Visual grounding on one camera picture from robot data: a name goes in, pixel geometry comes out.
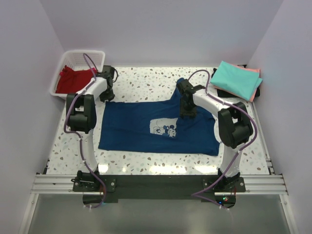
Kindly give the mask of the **navy blue t-shirt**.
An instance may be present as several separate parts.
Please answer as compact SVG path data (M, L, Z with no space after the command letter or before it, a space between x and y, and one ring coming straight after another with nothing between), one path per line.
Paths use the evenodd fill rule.
M154 102L107 102L98 148L106 151L206 154L217 156L215 119L197 107L195 117L180 117L181 94Z

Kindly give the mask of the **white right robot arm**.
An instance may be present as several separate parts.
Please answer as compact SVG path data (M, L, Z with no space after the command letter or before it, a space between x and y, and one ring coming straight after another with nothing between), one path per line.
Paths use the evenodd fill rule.
M181 94L180 116L196 117L199 108L217 118L219 138L224 145L223 160L218 169L217 185L224 192L229 191L240 177L242 150L248 144L256 127L252 126L246 106L242 102L226 103L214 95L206 94L202 85L192 86L186 79L177 83Z

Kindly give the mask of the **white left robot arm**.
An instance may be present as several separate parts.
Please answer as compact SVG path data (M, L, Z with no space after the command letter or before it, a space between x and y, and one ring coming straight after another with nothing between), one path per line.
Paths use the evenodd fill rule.
M115 95L113 84L118 78L116 68L104 65L87 85L75 94L66 97L66 117L63 130L67 134L78 136L81 173L89 173L84 179L84 186L89 191L96 191L101 186L98 177L98 163L94 152L93 133L97 123L96 100L111 101Z

